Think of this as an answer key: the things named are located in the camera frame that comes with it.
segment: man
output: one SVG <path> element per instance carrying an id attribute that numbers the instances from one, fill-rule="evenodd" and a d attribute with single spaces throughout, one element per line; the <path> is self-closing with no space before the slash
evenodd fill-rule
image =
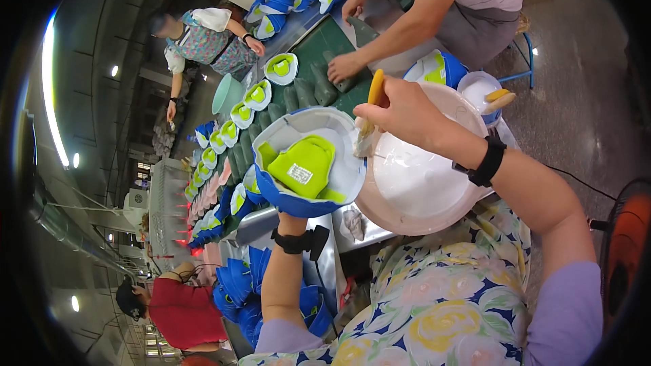
<path id="1" fill-rule="evenodd" d="M 264 55 L 264 45 L 233 20 L 228 9 L 196 9 L 186 12 L 179 20 L 156 11 L 149 17 L 149 31 L 152 36 L 167 41 L 165 59 L 173 74 L 167 121 L 176 114 L 185 60 L 210 65 L 219 74 L 231 73 L 241 81 L 258 57 Z"/>
<path id="2" fill-rule="evenodd" d="M 358 16 L 365 0 L 348 0 L 342 16 Z M 334 83 L 371 62 L 407 51 L 436 36 L 471 70 L 480 69 L 513 40 L 522 0 L 414 0 L 384 34 L 354 53 L 330 62 Z"/>
<path id="3" fill-rule="evenodd" d="M 134 320 L 151 319 L 167 343 L 192 352 L 219 349 L 226 339 L 221 312 L 212 300 L 212 287 L 184 285 L 194 271 L 191 263 L 183 263 L 172 272 L 154 280 L 149 291 L 125 277 L 115 300 L 123 313 Z"/>

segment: fluorescent light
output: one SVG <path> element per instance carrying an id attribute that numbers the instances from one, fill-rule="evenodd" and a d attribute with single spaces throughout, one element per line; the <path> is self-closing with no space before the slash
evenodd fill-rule
<path id="1" fill-rule="evenodd" d="M 50 17 L 50 22 L 47 23 L 45 29 L 45 36 L 43 37 L 43 57 L 41 59 L 41 75 L 43 84 L 43 101 L 45 102 L 45 113 L 47 114 L 47 123 L 50 125 L 50 132 L 52 133 L 52 140 L 54 146 L 57 148 L 59 158 L 64 167 L 69 167 L 70 161 L 66 155 L 66 150 L 63 148 L 63 141 L 61 134 L 59 134 L 59 126 L 57 125 L 57 117 L 54 114 L 54 85 L 52 82 L 52 63 L 54 56 L 54 14 Z"/>
<path id="2" fill-rule="evenodd" d="M 77 301 L 77 296 L 72 296 L 70 298 L 70 303 L 72 304 L 72 309 L 78 313 L 79 312 L 79 301 Z"/>

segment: factory floor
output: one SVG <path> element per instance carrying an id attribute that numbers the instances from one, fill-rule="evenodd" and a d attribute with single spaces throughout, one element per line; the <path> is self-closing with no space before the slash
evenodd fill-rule
<path id="1" fill-rule="evenodd" d="M 625 86 L 626 31 L 608 0 L 524 0 L 533 47 L 535 86 L 520 78 L 504 83 L 518 96 L 504 109 L 504 118 L 522 150 L 550 166 L 617 196 L 631 179 L 645 171 L 651 152 L 634 123 Z M 525 46 L 524 38 L 517 37 Z M 515 48 L 503 51 L 485 70 L 496 77 L 521 72 L 525 63 Z M 221 77 L 207 76 L 191 92 L 187 120 L 174 157 L 191 154 L 187 142 L 193 128 L 212 118 L 210 103 Z M 586 214 L 607 219 L 613 202 L 565 175 Z M 594 235 L 599 253 L 601 235 Z M 541 286 L 540 240 L 533 237 L 527 301 L 534 311 Z"/>

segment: person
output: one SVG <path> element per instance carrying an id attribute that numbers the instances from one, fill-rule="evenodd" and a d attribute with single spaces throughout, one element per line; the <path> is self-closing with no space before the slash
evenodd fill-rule
<path id="1" fill-rule="evenodd" d="M 179 20 L 157 10 L 150 15 L 148 24 L 152 36 L 167 41 L 165 59 L 173 74 L 167 121 L 176 115 L 175 99 L 181 92 L 185 60 L 210 65 L 219 74 L 231 73 L 241 81 L 264 55 L 264 45 L 231 18 L 229 9 L 195 9 L 185 12 Z"/>
<path id="2" fill-rule="evenodd" d="M 154 280 L 152 293 L 125 277 L 115 300 L 135 321 L 150 319 L 169 345 L 191 352 L 212 352 L 226 340 L 221 312 L 212 301 L 212 287 L 187 282 L 195 267 L 188 262 Z"/>
<path id="3" fill-rule="evenodd" d="M 388 77 L 385 91 L 384 107 L 361 104 L 354 114 L 477 169 L 487 140 L 446 118 L 416 83 Z M 515 149 L 504 150 L 490 182 L 499 197 L 483 199 L 450 228 L 371 257 L 371 305 L 330 345 L 307 331 L 299 311 L 301 255 L 274 248 L 260 338 L 240 365 L 582 364 L 603 317 L 600 270 L 577 196 Z M 306 219 L 279 216 L 279 235 L 305 232 Z M 530 228 L 541 238 L 543 284 L 527 327 Z"/>
<path id="4" fill-rule="evenodd" d="M 358 16 L 365 0 L 347 0 L 342 16 Z M 407 51 L 436 36 L 471 70 L 478 70 L 516 35 L 522 0 L 414 0 L 386 32 L 359 50 L 333 59 L 328 78 L 351 77 L 371 62 Z"/>

